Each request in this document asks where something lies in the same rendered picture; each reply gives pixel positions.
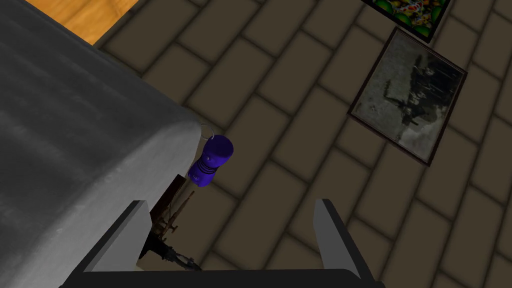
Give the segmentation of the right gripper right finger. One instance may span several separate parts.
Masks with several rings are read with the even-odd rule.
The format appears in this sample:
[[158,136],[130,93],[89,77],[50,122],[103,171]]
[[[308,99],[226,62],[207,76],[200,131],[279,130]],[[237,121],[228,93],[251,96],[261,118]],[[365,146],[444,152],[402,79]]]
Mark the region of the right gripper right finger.
[[313,228],[325,269],[348,270],[359,279],[373,278],[367,263],[330,200],[315,201]]

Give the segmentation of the colourful framed picture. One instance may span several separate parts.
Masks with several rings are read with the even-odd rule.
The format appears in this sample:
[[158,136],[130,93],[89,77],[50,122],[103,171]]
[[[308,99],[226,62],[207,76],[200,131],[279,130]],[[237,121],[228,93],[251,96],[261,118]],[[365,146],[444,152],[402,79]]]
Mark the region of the colourful framed picture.
[[451,0],[361,0],[429,44]]

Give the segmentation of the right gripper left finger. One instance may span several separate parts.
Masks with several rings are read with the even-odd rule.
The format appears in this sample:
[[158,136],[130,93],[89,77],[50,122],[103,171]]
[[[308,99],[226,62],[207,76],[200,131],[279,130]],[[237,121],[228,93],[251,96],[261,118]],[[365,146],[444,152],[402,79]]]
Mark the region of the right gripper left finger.
[[134,200],[89,251],[83,272],[136,272],[152,221],[145,200]]

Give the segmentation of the grey framed picture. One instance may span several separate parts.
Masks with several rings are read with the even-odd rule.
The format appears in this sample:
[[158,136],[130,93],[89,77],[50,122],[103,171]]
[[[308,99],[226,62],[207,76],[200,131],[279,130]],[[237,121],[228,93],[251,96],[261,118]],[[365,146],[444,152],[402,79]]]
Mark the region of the grey framed picture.
[[430,166],[467,71],[396,27],[348,115]]

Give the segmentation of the dark brown wooden stand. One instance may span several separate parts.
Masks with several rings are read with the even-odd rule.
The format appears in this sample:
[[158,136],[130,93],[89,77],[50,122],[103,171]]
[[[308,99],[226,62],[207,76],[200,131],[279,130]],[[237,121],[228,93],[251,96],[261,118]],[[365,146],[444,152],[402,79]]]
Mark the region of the dark brown wooden stand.
[[139,259],[143,259],[147,252],[152,251],[165,261],[178,264],[181,268],[189,271],[200,271],[202,268],[195,263],[194,259],[176,252],[173,247],[168,246],[165,241],[167,232],[174,233],[178,228],[174,222],[181,213],[187,202],[195,193],[192,191],[188,198],[178,207],[175,212],[171,212],[171,204],[174,196],[179,189],[185,184],[186,179],[177,174],[174,180],[163,193],[162,197],[157,201],[150,211],[152,226],[148,233],[147,239],[141,249]]

